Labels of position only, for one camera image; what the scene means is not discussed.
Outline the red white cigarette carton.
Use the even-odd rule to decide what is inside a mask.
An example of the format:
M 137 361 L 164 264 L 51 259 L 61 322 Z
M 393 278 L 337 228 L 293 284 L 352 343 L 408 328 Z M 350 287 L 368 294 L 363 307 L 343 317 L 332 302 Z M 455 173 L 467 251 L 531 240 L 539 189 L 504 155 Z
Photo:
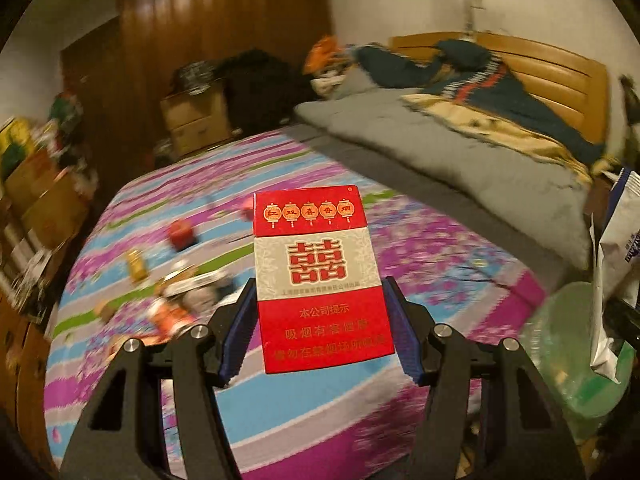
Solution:
M 258 192 L 253 232 L 266 373 L 320 370 L 393 353 L 356 185 Z

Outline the orange white bag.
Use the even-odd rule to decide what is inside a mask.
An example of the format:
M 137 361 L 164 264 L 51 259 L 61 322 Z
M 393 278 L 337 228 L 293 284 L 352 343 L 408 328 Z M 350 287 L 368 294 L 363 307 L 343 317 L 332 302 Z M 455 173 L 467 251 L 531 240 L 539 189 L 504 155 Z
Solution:
M 610 299 L 627 307 L 639 305 L 639 175 L 624 167 L 608 196 L 600 235 L 593 241 L 590 368 L 618 384 L 615 337 L 608 336 L 603 313 Z

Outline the green trash bucket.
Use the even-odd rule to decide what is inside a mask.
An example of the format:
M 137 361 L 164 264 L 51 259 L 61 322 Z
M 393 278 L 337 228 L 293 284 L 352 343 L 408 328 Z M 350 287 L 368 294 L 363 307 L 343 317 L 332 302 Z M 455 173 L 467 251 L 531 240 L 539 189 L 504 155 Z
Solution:
M 592 285 L 574 282 L 549 296 L 520 331 L 520 343 L 555 399 L 574 439 L 596 434 L 628 387 L 634 349 L 620 350 L 616 382 L 590 368 Z

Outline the orange snack box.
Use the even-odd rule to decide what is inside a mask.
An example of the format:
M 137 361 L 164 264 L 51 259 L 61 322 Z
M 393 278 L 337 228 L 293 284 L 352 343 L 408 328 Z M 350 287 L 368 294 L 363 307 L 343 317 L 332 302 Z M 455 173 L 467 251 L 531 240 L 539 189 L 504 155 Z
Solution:
M 151 301 L 146 309 L 146 317 L 167 338 L 181 334 L 196 323 L 188 310 L 163 297 L 156 297 Z

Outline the yellow crumpled wrapper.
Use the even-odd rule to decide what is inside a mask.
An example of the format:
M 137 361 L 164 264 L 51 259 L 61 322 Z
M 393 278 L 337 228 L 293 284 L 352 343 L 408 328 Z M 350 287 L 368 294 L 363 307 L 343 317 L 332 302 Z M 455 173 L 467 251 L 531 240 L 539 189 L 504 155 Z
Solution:
M 149 273 L 140 250 L 130 249 L 126 255 L 126 263 L 129 276 L 135 283 L 140 283 L 148 277 Z

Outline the floral purple bed sheet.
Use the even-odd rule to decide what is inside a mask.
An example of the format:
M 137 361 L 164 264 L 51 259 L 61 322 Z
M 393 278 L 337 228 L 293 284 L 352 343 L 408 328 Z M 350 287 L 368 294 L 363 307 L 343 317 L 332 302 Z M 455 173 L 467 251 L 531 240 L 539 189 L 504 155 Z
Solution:
M 256 134 L 132 180 L 101 214 L 70 271 L 53 331 L 43 413 L 62 460 L 114 344 L 156 333 L 146 316 L 154 286 L 177 266 L 224 271 L 235 287 L 255 274 L 244 210 L 255 193 L 353 184 L 366 210 L 382 275 L 432 317 L 494 344 L 514 337 L 544 301 L 535 275 L 506 249 L 499 226 L 473 226 L 473 205 L 446 211 L 443 186 L 386 157 L 306 126 Z M 269 347 L 254 336 L 239 375 L 216 394 L 236 462 L 247 479 L 363 479 L 411 448 L 426 400 L 396 356 L 308 370 L 319 356 L 369 341 L 364 318 L 339 302 L 302 311 Z

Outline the red apple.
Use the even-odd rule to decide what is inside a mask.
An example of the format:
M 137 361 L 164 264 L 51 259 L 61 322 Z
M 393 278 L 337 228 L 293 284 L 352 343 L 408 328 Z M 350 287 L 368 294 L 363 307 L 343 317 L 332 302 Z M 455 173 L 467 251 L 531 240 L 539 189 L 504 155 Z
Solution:
M 190 247 L 196 242 L 192 223 L 186 219 L 178 219 L 168 226 L 167 236 L 170 244 L 177 252 Z

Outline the small red box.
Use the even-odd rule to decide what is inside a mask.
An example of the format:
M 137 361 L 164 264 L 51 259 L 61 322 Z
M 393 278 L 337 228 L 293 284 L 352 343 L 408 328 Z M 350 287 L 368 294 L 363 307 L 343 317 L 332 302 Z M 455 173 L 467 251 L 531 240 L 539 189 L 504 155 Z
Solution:
M 240 214 L 245 221 L 252 222 L 254 218 L 254 197 L 248 196 L 240 207 Z

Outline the grey quilt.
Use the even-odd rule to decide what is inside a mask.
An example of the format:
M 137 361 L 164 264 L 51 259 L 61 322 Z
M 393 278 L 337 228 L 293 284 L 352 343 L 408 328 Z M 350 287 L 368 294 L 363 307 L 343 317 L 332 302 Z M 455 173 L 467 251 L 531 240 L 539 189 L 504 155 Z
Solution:
M 298 104 L 306 124 L 354 141 L 465 192 L 579 270 L 591 260 L 587 188 L 573 171 L 449 128 L 409 107 L 409 89 L 373 87 Z

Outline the wooden drawer cabinet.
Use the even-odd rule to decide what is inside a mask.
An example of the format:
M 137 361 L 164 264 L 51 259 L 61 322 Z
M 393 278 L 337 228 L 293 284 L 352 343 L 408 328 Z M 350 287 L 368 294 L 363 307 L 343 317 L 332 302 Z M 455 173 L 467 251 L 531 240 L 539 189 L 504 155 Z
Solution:
M 50 344 L 38 325 L 1 299 L 1 477 L 55 479 L 44 422 Z

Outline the cardboard boxes with clutter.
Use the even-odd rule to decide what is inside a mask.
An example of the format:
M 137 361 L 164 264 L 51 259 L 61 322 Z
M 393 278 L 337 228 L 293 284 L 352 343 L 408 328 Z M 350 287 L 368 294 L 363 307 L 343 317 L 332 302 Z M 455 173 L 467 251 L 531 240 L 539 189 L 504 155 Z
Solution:
M 1 296 L 39 323 L 70 246 L 88 218 L 98 175 L 87 160 L 77 96 L 58 94 L 46 122 L 1 126 Z

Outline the cardboard box by wardrobe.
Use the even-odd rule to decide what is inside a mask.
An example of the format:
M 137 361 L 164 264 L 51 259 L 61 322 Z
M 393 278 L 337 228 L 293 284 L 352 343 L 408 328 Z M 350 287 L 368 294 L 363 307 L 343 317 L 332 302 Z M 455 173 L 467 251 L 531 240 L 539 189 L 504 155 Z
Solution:
M 231 140 L 224 89 L 214 82 L 192 96 L 180 92 L 160 101 L 172 147 L 179 158 Z

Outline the black clothes pile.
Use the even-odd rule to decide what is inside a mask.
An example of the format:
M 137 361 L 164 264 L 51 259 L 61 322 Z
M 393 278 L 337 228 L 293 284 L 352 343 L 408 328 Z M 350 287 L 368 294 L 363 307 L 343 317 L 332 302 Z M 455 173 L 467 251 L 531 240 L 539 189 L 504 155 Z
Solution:
M 231 129 L 242 136 L 278 128 L 296 105 L 317 97 L 309 76 L 260 49 L 225 58 L 214 76 L 222 85 Z

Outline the dark green patterned blanket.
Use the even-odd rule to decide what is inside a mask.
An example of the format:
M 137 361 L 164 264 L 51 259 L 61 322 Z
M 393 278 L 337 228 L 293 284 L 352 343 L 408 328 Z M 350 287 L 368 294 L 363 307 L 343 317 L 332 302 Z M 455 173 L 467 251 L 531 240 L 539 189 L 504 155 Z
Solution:
M 499 55 L 457 39 L 439 41 L 436 50 L 421 64 L 366 44 L 357 48 L 355 60 L 379 87 L 404 89 L 400 100 L 410 110 L 468 136 L 576 171 L 602 158 L 604 146 L 589 143 L 527 92 Z

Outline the wooden headboard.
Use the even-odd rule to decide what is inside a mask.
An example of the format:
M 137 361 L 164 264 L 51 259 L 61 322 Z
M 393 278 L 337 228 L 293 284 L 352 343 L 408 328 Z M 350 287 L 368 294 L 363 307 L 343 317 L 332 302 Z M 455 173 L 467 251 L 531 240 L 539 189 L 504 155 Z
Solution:
M 606 149 L 608 137 L 608 73 L 603 64 L 557 47 L 518 37 L 480 32 L 426 32 L 390 38 L 390 50 L 426 64 L 447 39 L 472 42 L 499 55 L 525 90 L 578 130 L 591 144 Z

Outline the orange cloth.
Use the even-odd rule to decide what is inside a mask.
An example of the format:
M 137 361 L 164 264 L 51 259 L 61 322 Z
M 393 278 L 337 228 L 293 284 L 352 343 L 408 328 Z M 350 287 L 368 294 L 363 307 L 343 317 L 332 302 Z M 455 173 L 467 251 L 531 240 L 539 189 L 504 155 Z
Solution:
M 307 54 L 303 74 L 319 77 L 329 70 L 340 70 L 349 64 L 335 36 L 323 36 Z

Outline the dark wooden wardrobe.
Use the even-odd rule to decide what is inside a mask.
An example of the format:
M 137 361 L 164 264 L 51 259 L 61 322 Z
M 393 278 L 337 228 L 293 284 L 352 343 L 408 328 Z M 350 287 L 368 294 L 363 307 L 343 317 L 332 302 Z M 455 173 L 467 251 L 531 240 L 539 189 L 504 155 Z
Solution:
M 250 49 L 298 67 L 332 30 L 328 0 L 116 0 L 116 10 L 61 52 L 105 197 L 152 170 L 167 134 L 160 101 L 179 68 Z

